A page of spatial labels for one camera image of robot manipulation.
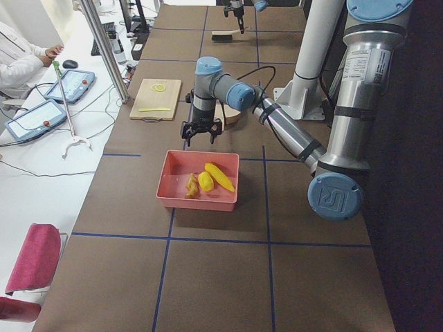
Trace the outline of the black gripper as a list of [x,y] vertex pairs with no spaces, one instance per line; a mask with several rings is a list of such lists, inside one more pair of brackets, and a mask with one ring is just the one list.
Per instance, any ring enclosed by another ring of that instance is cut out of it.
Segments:
[[210,134],[210,143],[213,144],[216,137],[223,132],[223,125],[220,119],[214,118],[208,122],[202,121],[183,121],[181,125],[181,138],[185,141],[186,146],[189,147],[191,139],[198,133]]
[[228,17],[229,12],[233,12],[234,16],[237,17],[239,31],[241,34],[244,34],[244,20],[243,20],[244,6],[243,5],[235,5],[234,6],[233,4],[225,5],[224,6],[224,16]]

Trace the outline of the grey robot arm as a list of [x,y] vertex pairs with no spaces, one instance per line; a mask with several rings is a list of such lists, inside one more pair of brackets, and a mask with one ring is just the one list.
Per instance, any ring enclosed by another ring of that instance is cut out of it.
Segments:
[[[181,126],[190,142],[199,133],[222,133],[217,103],[237,111],[251,110],[282,145],[313,175],[307,198],[317,215],[331,221],[351,219],[363,204],[370,167],[365,150],[377,106],[387,85],[392,54],[404,43],[411,1],[312,1],[293,78],[269,98],[264,89],[225,73],[215,57],[201,57],[188,100],[192,118]],[[332,132],[326,147],[300,125],[322,120],[328,92],[321,82],[338,19],[346,14],[346,50],[332,105]]]
[[252,6],[256,12],[262,12],[269,7],[269,2],[265,0],[221,0],[217,2],[220,6],[224,8],[224,16],[227,18],[230,13],[236,18],[239,32],[243,34],[245,32],[244,26],[244,7]]

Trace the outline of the person's white sleeved forearm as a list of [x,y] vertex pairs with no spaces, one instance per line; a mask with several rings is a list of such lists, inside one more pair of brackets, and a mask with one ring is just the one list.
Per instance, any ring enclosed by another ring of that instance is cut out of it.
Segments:
[[1,92],[9,98],[25,99],[45,74],[40,59],[45,51],[1,22]]

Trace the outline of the person's hand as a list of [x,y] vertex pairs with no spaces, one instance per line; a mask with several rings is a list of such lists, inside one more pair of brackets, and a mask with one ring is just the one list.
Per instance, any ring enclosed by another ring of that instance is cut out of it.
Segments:
[[43,55],[39,55],[38,58],[42,61],[44,67],[49,67],[52,61],[64,50],[63,45],[55,45],[51,48],[47,48]]

